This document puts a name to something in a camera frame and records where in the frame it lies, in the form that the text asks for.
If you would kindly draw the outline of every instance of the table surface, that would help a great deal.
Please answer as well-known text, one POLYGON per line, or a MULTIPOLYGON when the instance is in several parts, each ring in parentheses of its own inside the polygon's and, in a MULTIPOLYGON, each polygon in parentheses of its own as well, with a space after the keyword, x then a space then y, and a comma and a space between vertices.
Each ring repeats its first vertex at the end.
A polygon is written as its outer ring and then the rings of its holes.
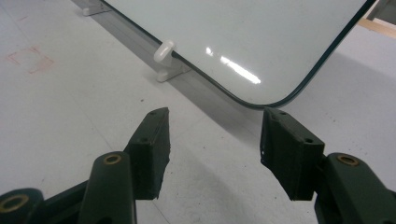
POLYGON ((258 107, 292 98, 372 1, 106 2, 161 42, 172 40, 181 57, 238 102, 258 107))
MULTIPOLYGON (((290 202, 260 164, 261 111, 193 71, 158 83, 143 49, 131 52, 94 20, 110 17, 85 18, 64 0, 0 0, 0 194, 31 187, 48 198, 75 186, 168 106, 171 161, 159 200, 137 202, 139 223, 317 223, 313 203, 290 202)), ((395 39, 355 27, 281 107, 326 155, 363 159, 393 190, 395 54, 395 39)))

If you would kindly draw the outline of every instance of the whiteboard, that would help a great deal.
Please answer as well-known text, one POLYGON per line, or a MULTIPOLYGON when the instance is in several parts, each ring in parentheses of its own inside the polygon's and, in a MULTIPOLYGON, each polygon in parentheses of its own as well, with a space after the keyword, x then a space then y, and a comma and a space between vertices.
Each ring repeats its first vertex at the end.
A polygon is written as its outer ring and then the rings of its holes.
POLYGON ((107 0, 235 100, 282 105, 373 1, 107 0))

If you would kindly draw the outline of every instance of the wooden edge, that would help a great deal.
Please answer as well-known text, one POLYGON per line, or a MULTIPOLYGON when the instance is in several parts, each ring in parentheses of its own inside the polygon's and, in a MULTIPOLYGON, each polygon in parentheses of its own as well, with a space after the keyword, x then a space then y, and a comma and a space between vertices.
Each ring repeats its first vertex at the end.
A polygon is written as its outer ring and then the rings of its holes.
POLYGON ((358 25, 365 27, 369 30, 376 31, 382 35, 387 35, 389 37, 396 38, 396 30, 394 30, 390 27, 384 26, 382 24, 379 24, 379 23, 376 23, 373 21, 369 21, 366 19, 360 19, 358 22, 358 25))

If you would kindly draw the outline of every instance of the black rubber trim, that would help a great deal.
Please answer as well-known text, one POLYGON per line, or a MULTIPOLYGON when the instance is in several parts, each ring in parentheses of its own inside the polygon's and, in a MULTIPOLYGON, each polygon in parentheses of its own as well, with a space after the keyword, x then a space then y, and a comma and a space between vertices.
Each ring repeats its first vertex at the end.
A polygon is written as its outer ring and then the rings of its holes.
MULTIPOLYGON (((137 29, 142 31, 145 35, 147 35, 149 38, 157 42, 159 45, 161 45, 162 41, 159 40, 157 37, 154 35, 150 34, 148 31, 143 29, 141 26, 136 24, 134 21, 123 15, 120 11, 116 10, 113 6, 111 6, 109 3, 106 1, 103 1, 108 7, 112 8, 115 12, 117 12, 119 15, 121 15, 125 20, 130 22, 133 26, 135 26, 137 29)), ((234 101, 236 101, 238 104, 246 106, 251 109, 256 109, 256 110, 264 110, 265 107, 280 107, 282 105, 285 105, 289 103, 292 99, 294 99, 303 89, 304 87, 311 81, 312 77, 317 73, 317 71, 320 69, 320 67, 326 62, 326 60, 332 55, 334 50, 337 48, 337 46, 341 43, 341 41, 347 36, 347 34, 350 32, 350 30, 355 26, 355 24, 361 19, 361 17, 366 13, 366 11, 373 5, 375 0, 367 0, 364 5, 359 9, 359 11, 356 13, 356 15, 352 18, 352 20, 346 25, 346 27, 341 31, 341 33, 334 39, 334 41, 330 44, 330 46, 326 49, 326 51, 323 53, 323 55, 320 57, 318 62, 314 65, 314 67, 311 69, 311 71, 308 73, 308 75, 303 79, 303 81, 297 86, 294 91, 292 91, 288 96, 286 96, 283 100, 280 100, 278 102, 269 104, 269 105, 255 105, 249 102, 246 102, 244 100, 241 100, 234 94, 232 94, 230 91, 225 89, 223 86, 221 86, 215 79, 210 77, 208 74, 203 72, 201 69, 196 67, 194 64, 190 63, 186 59, 184 59, 181 55, 177 54, 176 52, 172 52, 172 56, 174 58, 180 59, 184 64, 189 66, 191 69, 196 71, 199 75, 201 75, 203 78, 211 82, 213 85, 215 85, 219 90, 221 90, 223 93, 228 95, 230 98, 232 98, 234 101)))

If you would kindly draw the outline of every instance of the plastic stand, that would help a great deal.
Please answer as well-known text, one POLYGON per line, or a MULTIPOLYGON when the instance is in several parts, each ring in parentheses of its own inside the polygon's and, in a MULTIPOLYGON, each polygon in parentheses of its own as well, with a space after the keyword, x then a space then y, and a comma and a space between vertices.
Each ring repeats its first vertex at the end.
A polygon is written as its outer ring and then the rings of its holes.
POLYGON ((88 0, 88 4, 90 4, 90 6, 84 7, 82 9, 82 15, 84 16, 91 16, 94 14, 111 11, 109 7, 99 0, 88 0))
POLYGON ((154 54, 154 61, 164 66, 158 71, 157 81, 159 82, 165 82, 191 70, 186 64, 172 57, 175 46, 171 40, 164 41, 154 54))

